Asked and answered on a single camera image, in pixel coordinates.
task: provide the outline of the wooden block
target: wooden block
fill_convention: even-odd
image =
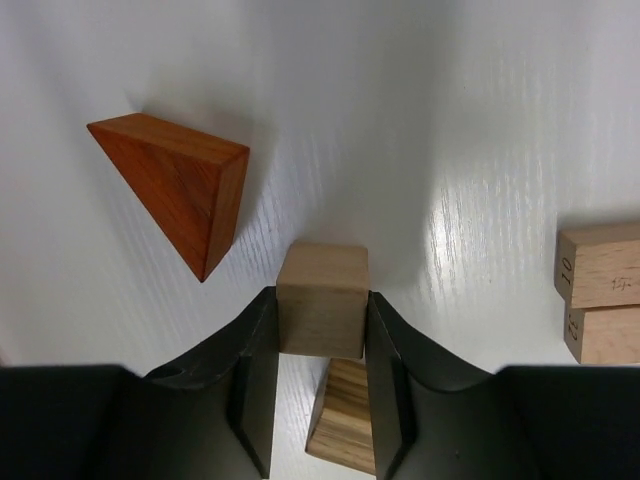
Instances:
[[[375,475],[366,367],[332,359],[316,396],[306,451]]]
[[[640,306],[565,310],[564,339],[578,363],[640,363]]]
[[[366,248],[294,243],[276,282],[280,351],[361,358],[368,295]]]
[[[640,224],[561,231],[555,285],[572,308],[640,304]]]
[[[249,148],[142,113],[87,128],[204,282],[233,243]]]

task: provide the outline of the wooden block with number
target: wooden block with number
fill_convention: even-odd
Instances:
[[[369,296],[364,247],[294,243],[276,281],[280,351],[361,358]]]
[[[640,306],[565,310],[564,339],[578,363],[640,363]]]
[[[249,148],[143,113],[87,128],[204,282],[233,243]]]
[[[559,232],[555,285],[572,308],[640,304],[640,224]]]
[[[314,457],[375,475],[364,364],[331,360],[313,406],[306,451]]]

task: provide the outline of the stacked wooden block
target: stacked wooden block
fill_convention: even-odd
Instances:
[[[640,363],[640,224],[561,231],[555,285],[579,363]]]
[[[307,453],[375,474],[367,374],[357,361],[369,298],[367,249],[294,243],[276,296],[280,351],[331,358],[316,394]]]

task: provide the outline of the triangular wooden block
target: triangular wooden block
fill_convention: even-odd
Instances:
[[[143,113],[87,128],[204,282],[233,243],[249,148]]]

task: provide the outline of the wood grain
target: wood grain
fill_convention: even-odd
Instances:
[[[280,351],[360,358],[369,294],[364,247],[294,243],[276,281]]]
[[[204,282],[233,243],[249,148],[142,113],[87,128]]]
[[[330,361],[313,407],[306,451],[375,475],[367,372],[362,363]]]
[[[640,224],[561,231],[555,285],[572,308],[640,304]]]
[[[579,363],[640,363],[640,306],[566,308],[564,339]]]

